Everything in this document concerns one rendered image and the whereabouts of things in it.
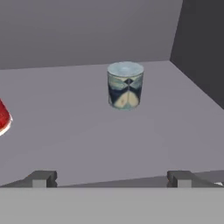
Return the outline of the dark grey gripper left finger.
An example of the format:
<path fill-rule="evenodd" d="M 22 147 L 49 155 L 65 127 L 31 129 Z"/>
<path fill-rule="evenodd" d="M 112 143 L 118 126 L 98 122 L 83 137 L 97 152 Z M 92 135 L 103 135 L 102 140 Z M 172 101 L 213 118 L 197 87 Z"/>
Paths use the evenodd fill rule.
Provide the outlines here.
<path fill-rule="evenodd" d="M 20 179 L 3 187 L 56 187 L 57 172 L 56 171 L 34 171 L 24 179 Z"/>

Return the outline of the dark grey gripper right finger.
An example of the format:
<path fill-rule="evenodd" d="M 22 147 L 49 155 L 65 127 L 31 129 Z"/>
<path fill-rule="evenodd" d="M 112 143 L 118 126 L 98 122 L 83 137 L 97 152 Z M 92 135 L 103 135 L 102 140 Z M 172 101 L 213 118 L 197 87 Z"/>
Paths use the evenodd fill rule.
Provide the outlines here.
<path fill-rule="evenodd" d="M 167 186 L 177 188 L 203 188 L 203 187 L 221 187 L 211 181 L 197 177 L 190 171 L 168 171 Z"/>

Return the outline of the red and white food item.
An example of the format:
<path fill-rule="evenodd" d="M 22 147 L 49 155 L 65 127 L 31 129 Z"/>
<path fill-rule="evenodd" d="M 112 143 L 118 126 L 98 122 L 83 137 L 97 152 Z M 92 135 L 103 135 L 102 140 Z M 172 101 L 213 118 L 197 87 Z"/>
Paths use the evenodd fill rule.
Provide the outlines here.
<path fill-rule="evenodd" d="M 5 134 L 10 129 L 12 121 L 13 118 L 11 113 L 0 98 L 0 136 Z"/>

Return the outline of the blue and cream food can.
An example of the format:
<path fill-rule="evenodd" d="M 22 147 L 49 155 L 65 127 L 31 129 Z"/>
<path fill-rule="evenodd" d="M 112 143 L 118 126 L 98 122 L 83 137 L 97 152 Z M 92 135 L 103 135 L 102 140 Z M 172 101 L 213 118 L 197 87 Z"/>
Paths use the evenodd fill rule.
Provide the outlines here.
<path fill-rule="evenodd" d="M 108 103 L 115 109 L 132 110 L 141 101 L 144 67 L 122 61 L 108 66 Z"/>

